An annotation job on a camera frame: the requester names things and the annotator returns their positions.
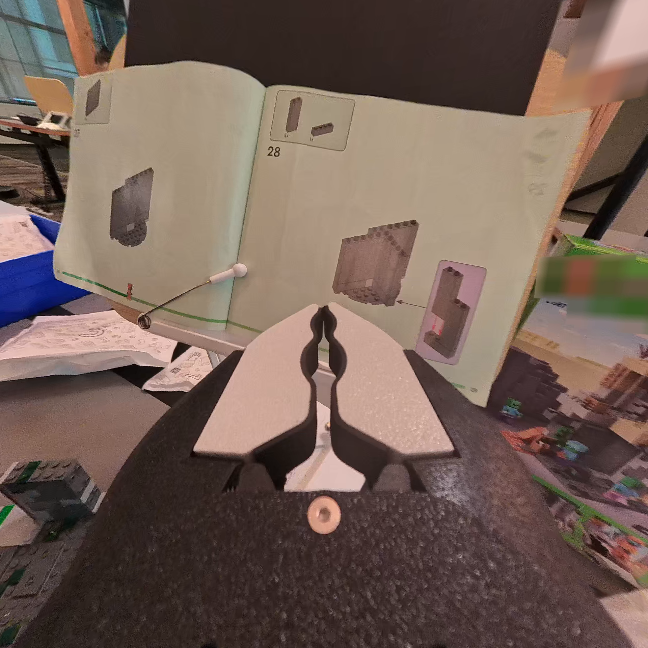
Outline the green printed toy box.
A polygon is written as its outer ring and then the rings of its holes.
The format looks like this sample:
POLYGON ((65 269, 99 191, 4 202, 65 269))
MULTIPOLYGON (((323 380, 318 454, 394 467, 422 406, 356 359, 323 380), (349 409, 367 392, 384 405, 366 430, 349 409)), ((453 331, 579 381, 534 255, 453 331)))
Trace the green printed toy box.
POLYGON ((647 250, 560 233, 488 410, 562 538, 647 587, 647 250))

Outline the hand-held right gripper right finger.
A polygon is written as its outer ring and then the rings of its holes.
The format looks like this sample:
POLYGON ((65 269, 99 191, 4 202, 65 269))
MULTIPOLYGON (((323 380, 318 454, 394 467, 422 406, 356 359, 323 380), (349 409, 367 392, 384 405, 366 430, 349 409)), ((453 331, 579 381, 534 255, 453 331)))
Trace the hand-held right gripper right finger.
POLYGON ((445 430, 402 346, 337 303, 325 307, 332 449, 361 473, 366 487, 422 487, 414 463, 455 456, 445 430))

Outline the grey brick baseplate build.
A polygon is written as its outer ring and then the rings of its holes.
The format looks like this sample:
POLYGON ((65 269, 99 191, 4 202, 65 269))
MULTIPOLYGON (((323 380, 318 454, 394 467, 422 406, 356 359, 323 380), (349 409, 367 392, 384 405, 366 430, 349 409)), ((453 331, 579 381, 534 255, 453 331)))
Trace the grey brick baseplate build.
POLYGON ((1 646, 13 647, 69 571, 106 492, 76 459, 1 476, 1 646))

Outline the white paper bag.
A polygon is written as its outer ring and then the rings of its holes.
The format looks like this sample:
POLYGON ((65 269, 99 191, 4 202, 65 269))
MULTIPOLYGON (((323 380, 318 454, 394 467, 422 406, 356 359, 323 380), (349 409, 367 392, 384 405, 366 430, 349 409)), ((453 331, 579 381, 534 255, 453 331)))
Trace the white paper bag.
POLYGON ((130 365, 164 368, 177 343, 110 310, 40 316, 1 346, 1 381, 83 375, 130 365))

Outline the pale green instruction booklet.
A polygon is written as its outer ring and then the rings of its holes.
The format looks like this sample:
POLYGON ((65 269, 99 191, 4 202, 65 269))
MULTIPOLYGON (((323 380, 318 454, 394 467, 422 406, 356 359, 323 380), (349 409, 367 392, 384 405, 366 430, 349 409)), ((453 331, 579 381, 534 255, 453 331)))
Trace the pale green instruction booklet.
POLYGON ((337 303, 485 406, 587 120, 197 61, 79 78, 54 274, 245 340, 337 303))

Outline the wooden-top table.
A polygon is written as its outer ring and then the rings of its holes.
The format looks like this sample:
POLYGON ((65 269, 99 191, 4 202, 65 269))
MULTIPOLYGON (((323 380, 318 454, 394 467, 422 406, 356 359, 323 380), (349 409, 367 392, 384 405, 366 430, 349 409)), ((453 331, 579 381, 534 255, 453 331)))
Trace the wooden-top table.
POLYGON ((42 204, 64 203, 65 189, 50 155, 51 149, 69 150, 70 130, 43 128, 24 123, 20 118, 1 118, 1 136, 32 145, 45 177, 45 187, 53 193, 52 198, 44 198, 42 204))

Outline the white printed leaflet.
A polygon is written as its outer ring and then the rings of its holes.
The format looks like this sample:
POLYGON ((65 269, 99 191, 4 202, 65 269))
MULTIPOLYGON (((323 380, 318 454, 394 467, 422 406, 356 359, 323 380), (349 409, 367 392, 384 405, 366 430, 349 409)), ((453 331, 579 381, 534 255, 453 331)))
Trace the white printed leaflet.
POLYGON ((213 366, 208 353, 197 347, 190 347, 166 368, 147 380, 142 391, 187 393, 201 382, 213 366))

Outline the black wood-edged book stand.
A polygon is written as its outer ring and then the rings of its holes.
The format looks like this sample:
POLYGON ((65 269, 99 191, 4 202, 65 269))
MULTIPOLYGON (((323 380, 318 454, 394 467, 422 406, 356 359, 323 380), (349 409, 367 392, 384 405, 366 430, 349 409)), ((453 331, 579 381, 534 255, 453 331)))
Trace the black wood-edged book stand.
MULTIPOLYGON (((584 113, 580 144, 590 111, 528 113, 561 4, 131 1, 125 68, 197 61, 242 71, 265 87, 312 87, 507 116, 584 113)), ((522 304, 527 297, 526 290, 522 304)))

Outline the wooden column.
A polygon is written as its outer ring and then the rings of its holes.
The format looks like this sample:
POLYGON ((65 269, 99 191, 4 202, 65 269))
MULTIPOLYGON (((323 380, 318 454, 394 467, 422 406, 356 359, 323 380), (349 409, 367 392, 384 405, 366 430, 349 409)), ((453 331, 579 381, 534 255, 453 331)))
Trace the wooden column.
POLYGON ((78 76, 95 74, 95 41, 83 1, 56 2, 78 76))

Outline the grey desk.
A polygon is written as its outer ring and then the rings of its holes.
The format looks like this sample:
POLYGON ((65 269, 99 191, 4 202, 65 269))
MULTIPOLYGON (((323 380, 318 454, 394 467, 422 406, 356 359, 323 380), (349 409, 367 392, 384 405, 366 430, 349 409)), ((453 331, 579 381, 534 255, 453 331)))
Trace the grey desk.
POLYGON ((118 517, 129 532, 160 531, 179 514, 205 529, 233 464, 190 456, 222 393, 225 373, 188 393, 141 390, 160 368, 1 382, 1 473, 16 461, 75 459, 99 489, 117 478, 118 517))

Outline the blue plastic bin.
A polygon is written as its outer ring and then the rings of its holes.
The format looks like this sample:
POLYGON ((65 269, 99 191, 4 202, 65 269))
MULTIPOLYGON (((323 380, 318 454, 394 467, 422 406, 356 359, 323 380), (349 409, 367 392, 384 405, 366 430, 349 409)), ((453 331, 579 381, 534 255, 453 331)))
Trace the blue plastic bin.
MULTIPOLYGON (((59 223, 33 215, 25 207, 1 202, 1 216, 10 214, 28 214, 41 234, 55 245, 60 231, 59 223)), ((1 262, 2 327, 89 294, 88 291, 61 282, 55 277, 53 253, 54 249, 1 262)))

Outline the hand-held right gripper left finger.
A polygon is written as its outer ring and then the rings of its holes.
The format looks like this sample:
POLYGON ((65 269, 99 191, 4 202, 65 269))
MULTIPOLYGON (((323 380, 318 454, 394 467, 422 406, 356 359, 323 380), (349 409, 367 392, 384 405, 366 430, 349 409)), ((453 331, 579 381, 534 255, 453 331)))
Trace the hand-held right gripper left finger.
POLYGON ((318 436, 318 347, 323 309, 315 304, 250 342, 193 447, 199 457, 260 464, 282 489, 311 457, 318 436))

